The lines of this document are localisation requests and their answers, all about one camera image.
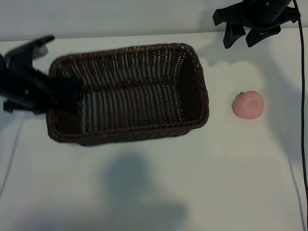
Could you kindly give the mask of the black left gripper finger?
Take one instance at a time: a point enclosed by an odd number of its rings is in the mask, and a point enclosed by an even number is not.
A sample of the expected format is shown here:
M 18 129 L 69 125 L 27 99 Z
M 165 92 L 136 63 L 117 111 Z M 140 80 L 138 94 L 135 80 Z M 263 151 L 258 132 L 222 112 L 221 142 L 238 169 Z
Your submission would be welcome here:
M 48 102 L 47 104 L 40 105 L 36 109 L 36 114 L 37 115 L 45 114 L 48 110 L 55 109 L 55 108 L 57 108 L 57 106 L 58 106 L 57 101 L 52 101 L 52 102 Z
M 82 97 L 83 86 L 76 76 L 60 78 L 59 105 L 76 106 Z

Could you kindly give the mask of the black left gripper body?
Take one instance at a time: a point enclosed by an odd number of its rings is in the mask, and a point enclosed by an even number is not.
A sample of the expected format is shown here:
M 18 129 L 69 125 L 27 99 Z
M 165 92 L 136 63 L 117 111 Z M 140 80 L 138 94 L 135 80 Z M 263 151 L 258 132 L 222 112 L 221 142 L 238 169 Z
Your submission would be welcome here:
M 60 84 L 33 67 L 33 61 L 48 53 L 46 44 L 53 35 L 37 38 L 0 56 L 0 95 L 7 100 L 3 110 L 36 113 L 40 105 L 57 101 Z

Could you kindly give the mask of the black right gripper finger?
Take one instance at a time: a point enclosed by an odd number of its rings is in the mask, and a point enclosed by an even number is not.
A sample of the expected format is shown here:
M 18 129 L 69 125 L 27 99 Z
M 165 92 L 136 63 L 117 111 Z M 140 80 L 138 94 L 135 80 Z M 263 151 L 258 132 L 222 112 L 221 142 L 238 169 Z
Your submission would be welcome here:
M 237 39 L 244 35 L 246 35 L 246 32 L 243 26 L 226 23 L 225 35 L 223 38 L 224 47 L 229 49 Z
M 270 37 L 279 34 L 281 31 L 281 27 L 277 26 L 267 31 L 259 31 L 251 29 L 246 36 L 246 43 L 248 47 L 253 47 L 260 41 Z

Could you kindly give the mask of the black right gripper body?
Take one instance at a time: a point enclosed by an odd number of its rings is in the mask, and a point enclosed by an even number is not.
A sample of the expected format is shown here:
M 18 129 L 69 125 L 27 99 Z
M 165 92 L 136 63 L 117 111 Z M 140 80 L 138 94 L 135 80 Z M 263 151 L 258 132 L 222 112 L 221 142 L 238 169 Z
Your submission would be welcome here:
M 289 7 L 289 4 L 289 0 L 243 0 L 215 10 L 213 20 L 216 26 L 226 22 L 255 30 L 269 30 L 300 19 L 299 9 Z

